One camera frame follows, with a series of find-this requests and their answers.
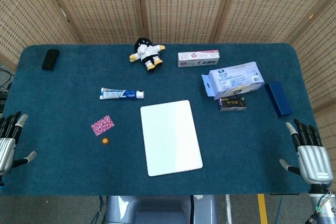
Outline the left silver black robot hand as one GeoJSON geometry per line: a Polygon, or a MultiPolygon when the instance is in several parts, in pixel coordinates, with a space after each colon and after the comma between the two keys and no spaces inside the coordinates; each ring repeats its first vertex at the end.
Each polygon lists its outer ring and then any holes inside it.
{"type": "Polygon", "coordinates": [[[37,151],[32,151],[28,156],[14,160],[16,146],[27,119],[28,115],[22,114],[21,111],[6,118],[1,114],[1,185],[2,178],[13,168],[30,163],[37,155],[37,151]]]}

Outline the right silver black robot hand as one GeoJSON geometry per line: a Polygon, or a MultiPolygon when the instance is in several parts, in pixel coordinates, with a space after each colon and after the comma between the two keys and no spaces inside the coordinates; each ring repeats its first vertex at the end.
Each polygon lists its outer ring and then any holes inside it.
{"type": "Polygon", "coordinates": [[[280,159],[280,165],[288,172],[301,176],[310,185],[329,185],[334,177],[327,149],[323,146],[319,131],[313,125],[306,125],[294,119],[294,124],[286,122],[296,156],[298,167],[280,159]]]}

